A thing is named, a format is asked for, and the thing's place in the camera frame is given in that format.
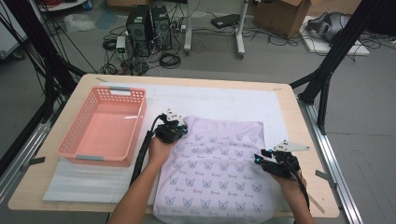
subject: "pink plastic basket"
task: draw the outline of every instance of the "pink plastic basket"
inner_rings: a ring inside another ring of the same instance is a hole
[[[91,88],[58,155],[73,163],[130,166],[146,107],[143,89]]]

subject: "cardboard box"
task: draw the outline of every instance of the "cardboard box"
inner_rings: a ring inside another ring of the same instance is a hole
[[[130,8],[133,5],[151,6],[151,4],[152,4],[151,0],[107,0],[107,5],[115,8],[121,8],[121,7]]]
[[[353,15],[361,0],[323,0],[308,10],[309,16],[320,16],[323,12],[341,12]]]
[[[308,9],[321,0],[276,0],[260,2],[254,15],[254,24],[275,34],[291,38],[297,35]]]

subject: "stand leg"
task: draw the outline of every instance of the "stand leg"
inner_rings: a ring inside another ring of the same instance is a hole
[[[190,54],[191,50],[191,40],[192,40],[192,25],[191,25],[191,4],[190,0],[187,0],[187,21],[186,21],[186,37],[184,40],[184,51],[186,55]]]
[[[241,17],[239,20],[239,26],[236,31],[236,45],[238,47],[238,54],[244,58],[245,55],[245,47],[244,47],[244,40],[242,38],[242,30],[244,29],[245,17],[247,15],[248,10],[248,0],[244,0],[242,5]]]

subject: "table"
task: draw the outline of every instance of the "table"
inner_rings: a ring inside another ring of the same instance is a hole
[[[112,212],[115,204],[111,203],[63,203],[44,202],[43,195],[52,179],[57,162],[56,148],[66,134],[69,125],[77,114],[88,91],[92,86],[101,82],[120,82],[154,84],[167,86],[191,86],[208,88],[229,88],[241,90],[273,91],[276,94],[283,119],[288,130],[290,141],[298,142],[310,147],[307,151],[294,152],[304,171],[304,177],[309,183],[307,186],[311,201],[313,217],[338,217],[339,209],[332,194],[329,183],[316,176],[315,171],[323,172],[318,153],[306,127],[300,107],[297,104],[291,87],[287,84],[166,78],[166,77],[125,77],[107,75],[86,75],[78,83],[69,102],[60,117],[52,127],[43,146],[36,157],[46,157],[44,163],[32,165],[26,172],[21,183],[8,202],[10,209],[36,211],[93,211]],[[152,205],[148,205],[147,213],[152,212]],[[290,217],[291,212],[276,211],[276,217]]]

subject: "black pole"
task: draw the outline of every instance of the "black pole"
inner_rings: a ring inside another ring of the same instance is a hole
[[[389,0],[362,0],[319,68],[314,73],[290,84],[295,89],[308,83],[305,90],[299,94],[299,98],[309,105],[314,103],[319,93],[321,94],[318,126],[322,134],[326,134],[324,124],[332,74],[386,1]]]

